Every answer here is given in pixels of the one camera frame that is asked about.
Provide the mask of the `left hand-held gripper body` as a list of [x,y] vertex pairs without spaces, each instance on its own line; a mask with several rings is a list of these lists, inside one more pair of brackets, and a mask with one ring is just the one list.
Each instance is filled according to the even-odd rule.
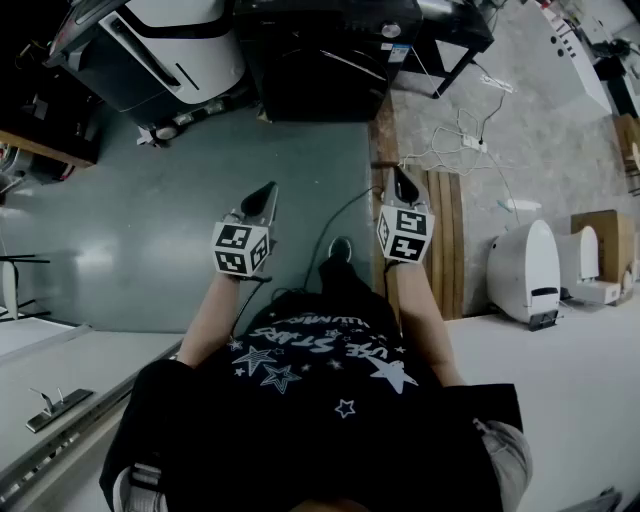
[[262,270],[275,245],[273,227],[264,222],[264,213],[250,217],[232,209],[215,224],[211,249],[218,273],[251,278]]

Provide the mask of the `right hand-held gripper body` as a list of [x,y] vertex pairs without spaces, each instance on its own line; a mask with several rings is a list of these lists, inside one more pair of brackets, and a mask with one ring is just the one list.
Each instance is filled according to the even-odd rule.
[[380,208],[377,237],[383,256],[402,263],[421,263],[433,235],[433,213],[425,199],[409,205],[385,201]]

